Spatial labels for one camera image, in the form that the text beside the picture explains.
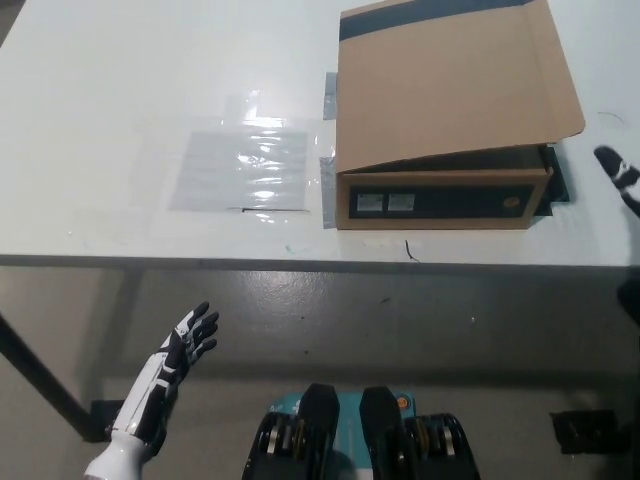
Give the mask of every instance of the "sticker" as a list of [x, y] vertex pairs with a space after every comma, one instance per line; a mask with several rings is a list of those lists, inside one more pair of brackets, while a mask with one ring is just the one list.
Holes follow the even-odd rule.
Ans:
[[392, 194], [389, 195], [390, 212], [413, 212], [413, 205], [416, 201], [414, 194]]
[[400, 408], [400, 410], [406, 410], [411, 406], [411, 401], [406, 395], [398, 395], [396, 400], [398, 401], [398, 408]]
[[504, 208], [516, 208], [520, 205], [520, 199], [518, 197], [509, 197], [502, 203], [502, 205]]
[[359, 212], [381, 212], [384, 203], [384, 195], [358, 195]]

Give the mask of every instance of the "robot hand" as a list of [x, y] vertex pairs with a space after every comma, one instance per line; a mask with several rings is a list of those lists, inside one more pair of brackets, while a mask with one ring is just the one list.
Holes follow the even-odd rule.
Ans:
[[598, 147], [594, 154], [629, 209], [640, 217], [640, 171], [625, 162], [611, 147]]
[[182, 319], [138, 375], [111, 431], [111, 444], [85, 472], [85, 478], [138, 480], [142, 465], [158, 454], [178, 386], [189, 369], [217, 342], [218, 312], [205, 317], [209, 304]]

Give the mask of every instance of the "cardboard box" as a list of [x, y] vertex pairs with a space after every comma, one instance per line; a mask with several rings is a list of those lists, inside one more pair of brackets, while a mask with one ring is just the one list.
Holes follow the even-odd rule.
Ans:
[[546, 0], [344, 12], [337, 106], [343, 229], [526, 228], [585, 126]]

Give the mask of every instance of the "label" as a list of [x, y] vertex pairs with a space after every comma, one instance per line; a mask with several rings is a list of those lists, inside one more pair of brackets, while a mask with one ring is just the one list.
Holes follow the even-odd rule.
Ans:
[[416, 201], [414, 194], [393, 194], [389, 195], [389, 212], [413, 212], [413, 205]]
[[406, 410], [411, 406], [411, 401], [406, 395], [398, 395], [398, 397], [396, 397], [396, 400], [398, 401], [398, 408], [400, 410]]
[[358, 211], [359, 212], [381, 212], [384, 203], [384, 195], [358, 195]]

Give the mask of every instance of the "box flap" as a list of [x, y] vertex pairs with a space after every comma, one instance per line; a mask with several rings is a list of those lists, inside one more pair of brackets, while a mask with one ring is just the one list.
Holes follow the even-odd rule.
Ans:
[[584, 129], [546, 0], [388, 0], [340, 38], [338, 172]]

